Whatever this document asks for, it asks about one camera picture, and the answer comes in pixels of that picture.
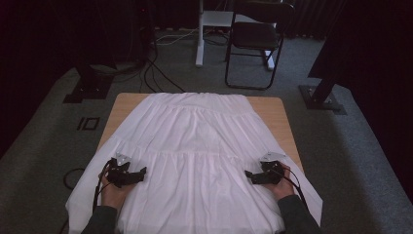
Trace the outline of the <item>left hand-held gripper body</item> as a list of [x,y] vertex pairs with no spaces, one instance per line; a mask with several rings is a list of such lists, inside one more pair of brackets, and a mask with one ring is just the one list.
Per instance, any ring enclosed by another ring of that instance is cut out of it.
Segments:
[[106,163],[103,169],[102,176],[106,176],[107,180],[115,186],[121,188],[124,185],[130,185],[135,183],[129,183],[129,167],[131,165],[131,157],[115,153],[114,157]]

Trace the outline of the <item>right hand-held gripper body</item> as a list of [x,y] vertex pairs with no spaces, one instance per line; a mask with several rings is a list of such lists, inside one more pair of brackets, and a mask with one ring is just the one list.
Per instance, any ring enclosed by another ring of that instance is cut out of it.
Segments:
[[284,154],[268,152],[259,159],[263,171],[259,178],[260,184],[278,184],[283,179],[284,168],[281,159],[284,158]]

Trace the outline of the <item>white skirt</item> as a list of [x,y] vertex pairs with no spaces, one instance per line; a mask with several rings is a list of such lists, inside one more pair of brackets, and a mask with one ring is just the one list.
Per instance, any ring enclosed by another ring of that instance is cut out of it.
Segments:
[[301,183],[314,221],[322,199],[281,149],[246,97],[152,94],[100,147],[70,195],[69,233],[81,234],[93,210],[94,187],[113,156],[147,170],[118,216],[120,234],[278,234],[282,213],[271,192],[247,172],[275,152]]

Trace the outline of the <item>person's right hand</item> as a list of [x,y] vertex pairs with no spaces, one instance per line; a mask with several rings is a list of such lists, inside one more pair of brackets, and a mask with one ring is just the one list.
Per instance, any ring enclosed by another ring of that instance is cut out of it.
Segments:
[[285,164],[282,164],[282,167],[284,171],[284,178],[278,184],[264,184],[264,187],[273,193],[277,201],[295,194],[293,184],[290,182],[290,167]]

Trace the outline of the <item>person's left hand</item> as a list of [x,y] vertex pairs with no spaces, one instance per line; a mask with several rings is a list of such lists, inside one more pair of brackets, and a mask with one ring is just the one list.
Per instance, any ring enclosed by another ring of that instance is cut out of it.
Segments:
[[102,191],[101,191],[101,206],[111,207],[116,210],[120,210],[128,195],[135,188],[134,184],[125,185],[121,188],[110,183],[106,176],[102,178]]

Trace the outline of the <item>black floor tape marking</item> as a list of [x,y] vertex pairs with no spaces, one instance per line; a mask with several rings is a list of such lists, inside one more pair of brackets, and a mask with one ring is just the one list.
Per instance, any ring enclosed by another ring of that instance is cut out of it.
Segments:
[[100,122],[99,117],[82,117],[78,126],[78,131],[94,131]]

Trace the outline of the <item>black folding chair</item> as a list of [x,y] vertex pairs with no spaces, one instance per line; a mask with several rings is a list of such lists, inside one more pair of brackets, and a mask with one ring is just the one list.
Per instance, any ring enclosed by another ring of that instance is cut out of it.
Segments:
[[[281,56],[284,35],[293,20],[295,8],[279,0],[236,0],[230,25],[225,62],[225,84],[235,89],[265,91],[275,80]],[[231,84],[229,81],[231,56],[252,57],[252,54],[233,53],[232,48],[269,52],[266,60],[277,53],[275,66],[266,87],[250,87]]]

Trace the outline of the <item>black stand with base plate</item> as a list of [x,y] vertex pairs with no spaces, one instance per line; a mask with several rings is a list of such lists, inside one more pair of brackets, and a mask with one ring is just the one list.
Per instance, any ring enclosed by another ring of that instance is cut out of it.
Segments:
[[113,75],[101,74],[88,64],[75,67],[80,79],[71,94],[65,96],[64,103],[81,103],[84,99],[106,99]]
[[330,110],[335,115],[346,115],[345,107],[332,94],[335,79],[322,79],[317,86],[300,85],[299,91],[308,109]]

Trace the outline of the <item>white desk frame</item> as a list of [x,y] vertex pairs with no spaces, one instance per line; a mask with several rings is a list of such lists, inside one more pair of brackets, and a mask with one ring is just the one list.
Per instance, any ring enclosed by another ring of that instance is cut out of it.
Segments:
[[205,27],[230,27],[233,16],[233,13],[228,11],[205,10],[204,1],[199,0],[198,47],[195,60],[197,67],[202,67],[204,64]]

